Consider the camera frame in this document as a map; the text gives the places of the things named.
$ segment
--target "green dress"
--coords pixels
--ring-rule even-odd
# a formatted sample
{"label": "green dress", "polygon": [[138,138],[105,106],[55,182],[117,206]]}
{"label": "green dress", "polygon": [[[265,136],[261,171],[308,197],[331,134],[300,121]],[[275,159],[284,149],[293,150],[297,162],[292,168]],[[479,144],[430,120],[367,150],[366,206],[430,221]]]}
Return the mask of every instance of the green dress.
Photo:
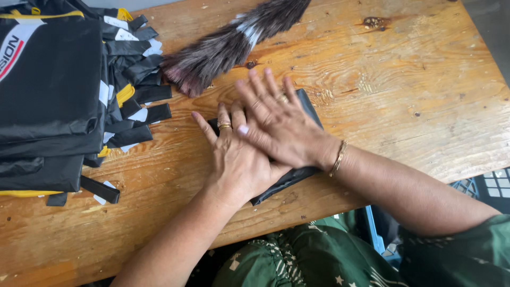
{"label": "green dress", "polygon": [[346,223],[325,218],[251,240],[215,271],[212,285],[510,286],[509,215],[451,236],[422,238],[404,230],[400,272],[348,233]]}

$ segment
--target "stack of black bags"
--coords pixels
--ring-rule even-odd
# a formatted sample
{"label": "stack of black bags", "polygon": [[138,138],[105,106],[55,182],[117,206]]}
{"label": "stack of black bags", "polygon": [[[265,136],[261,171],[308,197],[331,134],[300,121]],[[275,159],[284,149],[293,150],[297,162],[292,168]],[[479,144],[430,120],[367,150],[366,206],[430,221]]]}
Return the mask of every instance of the stack of black bags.
{"label": "stack of black bags", "polygon": [[63,206],[82,186],[117,203],[118,190],[81,171],[171,117],[168,104],[140,105],[171,98],[146,22],[80,0],[0,3],[0,195]]}

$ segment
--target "gold bracelet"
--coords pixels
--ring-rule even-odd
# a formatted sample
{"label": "gold bracelet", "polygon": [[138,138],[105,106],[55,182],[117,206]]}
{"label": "gold bracelet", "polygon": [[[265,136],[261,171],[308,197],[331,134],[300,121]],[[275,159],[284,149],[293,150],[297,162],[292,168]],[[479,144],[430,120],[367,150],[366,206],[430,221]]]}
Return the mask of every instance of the gold bracelet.
{"label": "gold bracelet", "polygon": [[333,175],[335,175],[335,172],[337,172],[338,168],[340,167],[340,164],[342,163],[342,158],[344,158],[344,155],[345,155],[345,150],[347,150],[347,144],[348,144],[348,142],[346,140],[342,141],[342,145],[340,146],[340,151],[338,152],[337,161],[335,162],[335,165],[329,172],[330,177],[333,177]]}

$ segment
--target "wood grain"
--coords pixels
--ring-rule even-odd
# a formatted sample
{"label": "wood grain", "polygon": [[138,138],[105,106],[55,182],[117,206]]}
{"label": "wood grain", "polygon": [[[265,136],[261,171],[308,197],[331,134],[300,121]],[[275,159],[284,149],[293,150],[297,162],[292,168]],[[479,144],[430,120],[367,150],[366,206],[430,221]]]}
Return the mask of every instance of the wood grain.
{"label": "wood grain", "polygon": [[[133,14],[149,19],[170,53],[259,2],[187,0]],[[386,29],[365,29],[368,16],[386,18]],[[313,0],[300,23],[257,45],[248,60],[279,79],[292,76],[328,132],[439,180],[510,165],[510,91],[460,1]],[[0,285],[76,286],[115,275],[211,168],[190,112],[216,117],[217,103],[237,97],[233,83],[246,73],[235,67],[196,99],[173,91],[163,101],[173,118],[151,125],[153,141],[84,169],[121,190],[118,204],[101,206],[87,191],[70,195],[65,207],[0,198]],[[365,204],[317,175],[245,205],[212,247]]]}

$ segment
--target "yellow trim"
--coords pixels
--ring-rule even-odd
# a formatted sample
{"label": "yellow trim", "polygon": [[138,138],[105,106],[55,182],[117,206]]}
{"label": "yellow trim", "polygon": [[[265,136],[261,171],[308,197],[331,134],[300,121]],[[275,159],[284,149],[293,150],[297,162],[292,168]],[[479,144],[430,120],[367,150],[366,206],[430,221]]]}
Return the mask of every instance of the yellow trim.
{"label": "yellow trim", "polygon": [[32,7],[32,15],[41,15],[41,10],[37,7]]}
{"label": "yellow trim", "polygon": [[131,14],[129,14],[126,8],[119,8],[117,12],[117,19],[124,21],[133,21],[133,17],[131,16]]}
{"label": "yellow trim", "polygon": [[62,192],[53,192],[50,190],[0,190],[0,196],[10,195],[15,197],[34,197],[39,195],[54,195]]}
{"label": "yellow trim", "polygon": [[119,103],[119,108],[122,108],[122,104],[129,100],[135,94],[135,87],[131,84],[127,84],[120,92],[117,93],[117,102]]}
{"label": "yellow trim", "polygon": [[13,14],[0,14],[0,18],[7,19],[48,19],[48,18],[59,18],[67,16],[81,16],[85,18],[82,11],[72,11],[61,15],[13,15]]}
{"label": "yellow trim", "polygon": [[105,157],[105,156],[109,155],[111,152],[112,152],[111,149],[109,149],[107,146],[104,146],[103,150],[97,154],[97,157]]}

